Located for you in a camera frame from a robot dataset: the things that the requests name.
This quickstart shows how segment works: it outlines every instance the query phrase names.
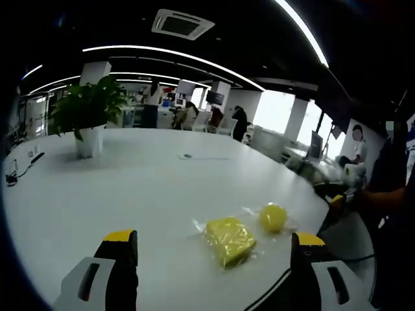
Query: computer monitor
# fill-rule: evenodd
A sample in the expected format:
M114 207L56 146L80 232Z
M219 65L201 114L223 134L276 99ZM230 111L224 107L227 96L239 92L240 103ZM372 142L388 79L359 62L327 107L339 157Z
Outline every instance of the computer monitor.
M307 157L312 159L321 159L323 149L323 139L316 132L311 132L311 145Z
M208 91L206 95L206 101L211 104L221 105L223 103L224 95Z
M184 98L176 98L174 101L174 106L184 108L186 105L186 99Z

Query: yellow ball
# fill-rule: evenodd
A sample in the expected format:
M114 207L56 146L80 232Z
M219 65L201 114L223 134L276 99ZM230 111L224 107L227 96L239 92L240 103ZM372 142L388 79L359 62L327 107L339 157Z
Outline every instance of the yellow ball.
M259 212L259 222L265 231L278 233L287 221L287 212L276 204L268 204Z

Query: black ceiling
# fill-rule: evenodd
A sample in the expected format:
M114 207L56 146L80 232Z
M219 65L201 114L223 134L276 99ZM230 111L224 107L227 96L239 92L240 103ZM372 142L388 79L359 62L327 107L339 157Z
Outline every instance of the black ceiling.
M394 111L409 87L409 10L392 0L288 0L320 44L331 72L368 118L373 111ZM198 16L215 26L195 41L151 32L161 8ZM279 78L320 85L331 75L307 39L274 0L135 1L104 5L73 4L63 10L22 12L24 67L43 67L24 79L22 93L46 83L80 75L83 63L111 58L112 71L138 71L210 80L220 75L245 89L249 83L212 66L167 53L110 49L82 53L101 45L146 45L209 60L248 78ZM144 60L159 58L174 63ZM281 90L283 86L264 85Z

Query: cable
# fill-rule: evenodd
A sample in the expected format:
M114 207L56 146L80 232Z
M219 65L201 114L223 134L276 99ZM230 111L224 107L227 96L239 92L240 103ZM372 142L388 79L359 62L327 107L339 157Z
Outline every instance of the cable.
M17 178L20 178L21 176L23 176L24 174L26 174L26 172L27 172L27 170L31 167L32 165L30 164L27 168L26 168L26 170L23 172L23 173L21 173L20 175L18 175L18 176L16 176Z
M347 263L347 262L360 262L360 261L365 261L367 259L374 258L375 257L375 254L371 254L371 255L368 255L368 256L364 256L364 257L361 257L361 258L354 258L354 259L341 259L341 258L337 258L336 256L333 256L333 257L336 260L341 260L341 261Z
M281 277L279 277L279 279L271 286L271 288L269 290L267 290L260 298L258 298L257 300L255 300L253 303L251 303L249 306L247 306L244 311L249 311L251 310L251 308L253 306L256 306L256 304L258 302L261 302L261 300L268 295L272 290L274 290L276 287L278 287L279 282L284 278L284 276L286 276L288 273L290 273L291 268L288 268L287 270L285 270L285 272L283 273L283 275Z

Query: chair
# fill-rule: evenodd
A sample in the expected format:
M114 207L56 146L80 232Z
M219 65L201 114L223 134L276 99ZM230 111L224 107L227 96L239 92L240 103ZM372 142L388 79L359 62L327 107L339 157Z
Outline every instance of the chair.
M207 112L207 111L199 112L195 120L195 123L192 126L192 131L206 132L206 125L208 124L210 116L211 116L210 112Z
M218 126L216 134L231 136L237 122L238 120L231 119L229 117L223 117Z

